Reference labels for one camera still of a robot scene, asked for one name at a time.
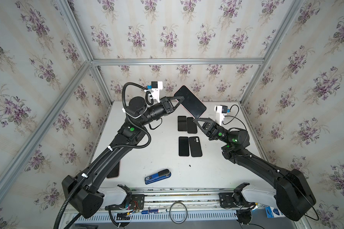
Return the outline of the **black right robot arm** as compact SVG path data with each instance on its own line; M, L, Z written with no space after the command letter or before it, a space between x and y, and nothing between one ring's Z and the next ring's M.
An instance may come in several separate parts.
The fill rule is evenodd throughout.
M274 199L279 210L289 219L299 221L316 204L315 196L302 172L275 166L252 154L246 129L225 129L211 118L194 118L194 123L212 140L225 143L221 148L226 160L242 166L264 179L275 190Z

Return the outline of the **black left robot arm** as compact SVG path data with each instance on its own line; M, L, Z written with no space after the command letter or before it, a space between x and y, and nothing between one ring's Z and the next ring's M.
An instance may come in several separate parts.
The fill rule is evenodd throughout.
M172 104L173 100L178 100L180 105L185 99L184 96L163 97L159 103L150 105L143 97L135 97L127 102L126 89L130 85L142 88L132 82L123 86L121 97L126 118L115 138L88 167L62 181L66 200L54 222L55 229L59 228L69 204L78 211L78 216L93 216L103 203L104 194L98 189L106 176L132 149L146 148L151 143L152 136L145 125L173 113L178 107Z

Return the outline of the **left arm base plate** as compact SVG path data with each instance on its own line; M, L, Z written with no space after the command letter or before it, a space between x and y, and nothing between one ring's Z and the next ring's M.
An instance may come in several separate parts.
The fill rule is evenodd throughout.
M123 203L113 207L114 210L143 210L145 203L145 195L132 194L127 197Z

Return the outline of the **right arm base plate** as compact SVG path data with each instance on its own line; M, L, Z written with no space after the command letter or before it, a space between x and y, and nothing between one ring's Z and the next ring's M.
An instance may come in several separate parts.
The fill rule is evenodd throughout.
M231 209L241 207L239 204L239 194L234 192L219 193L220 207L224 209Z

